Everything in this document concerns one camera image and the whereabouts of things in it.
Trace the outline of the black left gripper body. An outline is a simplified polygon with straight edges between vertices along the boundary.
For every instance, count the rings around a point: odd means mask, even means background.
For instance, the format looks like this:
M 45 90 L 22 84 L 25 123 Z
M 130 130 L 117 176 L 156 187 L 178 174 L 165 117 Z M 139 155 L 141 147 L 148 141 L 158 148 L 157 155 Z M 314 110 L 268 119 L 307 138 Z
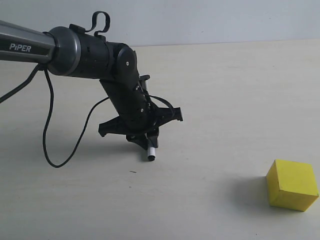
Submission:
M 98 132 L 104 137 L 107 134 L 142 135 L 170 121 L 182 121 L 183 116 L 179 107 L 170 110 L 168 107 L 152 107 L 146 113 L 130 116 L 117 116 L 99 124 Z

